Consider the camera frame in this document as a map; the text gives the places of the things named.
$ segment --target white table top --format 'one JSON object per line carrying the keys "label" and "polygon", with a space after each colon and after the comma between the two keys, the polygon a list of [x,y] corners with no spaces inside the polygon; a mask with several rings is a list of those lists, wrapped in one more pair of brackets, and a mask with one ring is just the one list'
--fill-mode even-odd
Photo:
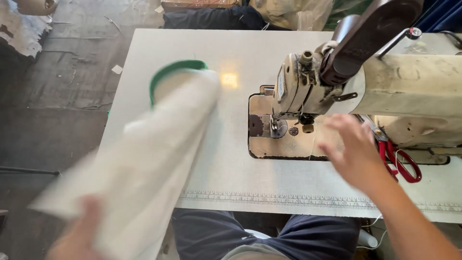
{"label": "white table top", "polygon": [[[137,29],[101,146],[109,146],[126,123],[149,109],[148,86],[159,68],[181,59],[203,60],[220,75],[222,95],[177,207],[375,218],[380,213],[373,203],[351,188],[330,162],[262,160],[248,152],[249,96],[259,92],[260,85],[275,83],[287,54],[314,50],[331,36],[309,31]],[[405,39],[392,53],[458,51],[444,35],[424,34],[420,41],[416,45]],[[400,184],[432,221],[462,223],[461,169],[462,160],[452,158],[445,166],[421,166],[421,182],[401,179]]]}

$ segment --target industrial sewing machine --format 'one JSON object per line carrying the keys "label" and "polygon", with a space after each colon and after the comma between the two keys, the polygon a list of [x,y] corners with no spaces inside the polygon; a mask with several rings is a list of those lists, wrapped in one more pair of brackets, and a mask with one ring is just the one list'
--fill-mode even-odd
{"label": "industrial sewing machine", "polygon": [[421,164],[449,163],[462,148],[462,56],[386,54],[420,15],[423,0],[375,0],[337,26],[332,41],[289,54],[275,86],[249,98],[249,152],[255,158],[325,160],[315,140],[342,147],[325,114],[370,115]]}

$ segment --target red scissors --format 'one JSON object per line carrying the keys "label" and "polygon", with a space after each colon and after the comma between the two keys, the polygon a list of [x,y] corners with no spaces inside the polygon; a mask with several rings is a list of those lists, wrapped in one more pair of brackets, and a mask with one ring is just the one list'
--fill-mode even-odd
{"label": "red scissors", "polygon": [[[398,181],[396,175],[401,173],[404,179],[409,183],[416,183],[422,179],[422,172],[419,169],[419,166],[415,161],[403,150],[398,150],[398,148],[393,146],[393,143],[388,139],[386,134],[372,121],[367,115],[358,115],[358,117],[369,124],[370,129],[374,133],[374,136],[378,143],[378,153],[385,164],[388,172],[391,176]],[[405,159],[412,167],[415,172],[415,177],[407,171],[407,169],[401,164],[399,160],[396,159],[395,154],[399,154]],[[391,163],[396,167],[397,170],[392,170],[387,163],[386,157],[391,161]]]}

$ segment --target hand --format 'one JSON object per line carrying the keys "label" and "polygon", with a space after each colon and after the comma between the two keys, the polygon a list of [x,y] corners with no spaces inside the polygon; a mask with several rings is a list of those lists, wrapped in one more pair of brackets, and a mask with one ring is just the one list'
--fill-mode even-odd
{"label": "hand", "polygon": [[51,247],[47,260],[103,260],[93,248],[100,221],[101,206],[94,196],[82,198],[84,215],[70,225],[64,236]]}
{"label": "hand", "polygon": [[318,146],[350,185],[369,195],[382,181],[394,181],[377,152],[369,125],[347,114],[334,114],[324,125],[339,132],[345,149],[339,152],[327,142]]}

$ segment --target leg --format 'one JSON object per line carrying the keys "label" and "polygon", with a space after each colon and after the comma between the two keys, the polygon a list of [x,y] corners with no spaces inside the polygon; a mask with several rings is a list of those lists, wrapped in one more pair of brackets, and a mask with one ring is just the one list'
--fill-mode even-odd
{"label": "leg", "polygon": [[257,241],[227,211],[174,209],[171,223],[181,260],[220,260]]}
{"label": "leg", "polygon": [[281,234],[263,240],[292,260],[349,260],[358,243],[360,220],[292,215]]}

